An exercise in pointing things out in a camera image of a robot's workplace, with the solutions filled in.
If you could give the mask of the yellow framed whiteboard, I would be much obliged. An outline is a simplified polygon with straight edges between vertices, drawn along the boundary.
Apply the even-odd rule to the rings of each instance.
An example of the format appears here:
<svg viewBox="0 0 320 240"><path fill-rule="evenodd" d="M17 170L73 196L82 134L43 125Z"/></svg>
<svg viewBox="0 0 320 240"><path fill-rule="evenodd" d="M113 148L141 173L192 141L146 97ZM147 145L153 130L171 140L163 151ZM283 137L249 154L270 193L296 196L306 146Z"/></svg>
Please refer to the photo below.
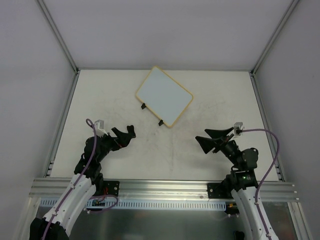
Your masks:
<svg viewBox="0 0 320 240"><path fill-rule="evenodd" d="M158 66L154 66L136 91L136 98L171 128L194 99L193 94Z"/></svg>

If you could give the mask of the black whiteboard eraser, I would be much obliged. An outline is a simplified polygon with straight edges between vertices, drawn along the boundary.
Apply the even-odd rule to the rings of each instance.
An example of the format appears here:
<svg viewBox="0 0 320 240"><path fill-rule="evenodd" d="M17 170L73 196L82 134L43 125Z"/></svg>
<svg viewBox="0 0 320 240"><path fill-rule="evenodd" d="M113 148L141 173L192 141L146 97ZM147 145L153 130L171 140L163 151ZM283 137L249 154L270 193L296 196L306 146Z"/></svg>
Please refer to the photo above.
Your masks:
<svg viewBox="0 0 320 240"><path fill-rule="evenodd" d="M132 139L136 138L135 127L133 125L127 125L126 129Z"/></svg>

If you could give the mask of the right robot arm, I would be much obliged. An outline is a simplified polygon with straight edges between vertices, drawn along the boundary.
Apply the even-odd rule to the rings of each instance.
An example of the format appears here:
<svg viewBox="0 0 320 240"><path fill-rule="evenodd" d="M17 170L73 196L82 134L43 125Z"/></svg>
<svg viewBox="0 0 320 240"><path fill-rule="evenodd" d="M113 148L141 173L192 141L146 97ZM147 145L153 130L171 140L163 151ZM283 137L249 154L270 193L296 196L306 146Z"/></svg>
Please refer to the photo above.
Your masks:
<svg viewBox="0 0 320 240"><path fill-rule="evenodd" d="M221 183L216 186L207 184L208 198L227 197L235 200L237 210L244 221L244 239L277 240L278 236L269 221L260 195L260 189L268 174L264 174L261 181L257 181L255 174L259 151L254 147L240 150L233 139L246 130L237 122L225 130L205 129L205 132L208 137L195 137L203 152L221 152L232 163L230 173Z"/></svg>

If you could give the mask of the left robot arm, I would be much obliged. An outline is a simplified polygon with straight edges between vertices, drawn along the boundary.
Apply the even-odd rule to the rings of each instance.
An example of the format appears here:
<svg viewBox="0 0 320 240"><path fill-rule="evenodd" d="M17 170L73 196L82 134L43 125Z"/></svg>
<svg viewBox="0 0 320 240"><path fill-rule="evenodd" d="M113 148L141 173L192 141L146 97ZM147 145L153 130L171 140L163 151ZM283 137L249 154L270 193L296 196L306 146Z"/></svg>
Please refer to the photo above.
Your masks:
<svg viewBox="0 0 320 240"><path fill-rule="evenodd" d="M115 135L111 136L99 128L97 122L87 119L86 123L92 129L93 136L85 141L74 175L58 201L42 218L36 217L31 222L31 240L68 240L87 202L104 191L102 160L110 152L126 148L136 138L133 125L128 125L126 132L113 127L111 130Z"/></svg>

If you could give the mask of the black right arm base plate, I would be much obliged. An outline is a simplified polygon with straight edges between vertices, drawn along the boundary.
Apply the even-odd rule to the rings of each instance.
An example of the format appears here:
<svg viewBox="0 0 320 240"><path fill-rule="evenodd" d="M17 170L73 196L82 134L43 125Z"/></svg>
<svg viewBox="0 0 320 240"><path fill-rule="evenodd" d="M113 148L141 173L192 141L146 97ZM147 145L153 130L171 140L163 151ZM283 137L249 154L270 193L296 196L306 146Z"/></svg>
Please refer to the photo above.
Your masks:
<svg viewBox="0 0 320 240"><path fill-rule="evenodd" d="M230 189L222 183L209 182L206 186L209 199L233 199Z"/></svg>

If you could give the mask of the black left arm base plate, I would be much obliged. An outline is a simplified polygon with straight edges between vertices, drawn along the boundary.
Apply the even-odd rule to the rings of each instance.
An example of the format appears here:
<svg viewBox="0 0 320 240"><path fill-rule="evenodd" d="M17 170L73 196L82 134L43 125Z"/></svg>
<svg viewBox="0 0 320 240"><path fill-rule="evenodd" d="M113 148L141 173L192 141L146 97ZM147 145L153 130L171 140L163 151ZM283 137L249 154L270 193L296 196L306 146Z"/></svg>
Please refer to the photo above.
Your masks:
<svg viewBox="0 0 320 240"><path fill-rule="evenodd" d="M120 182L115 180L104 180L102 185L103 195L119 196Z"/></svg>

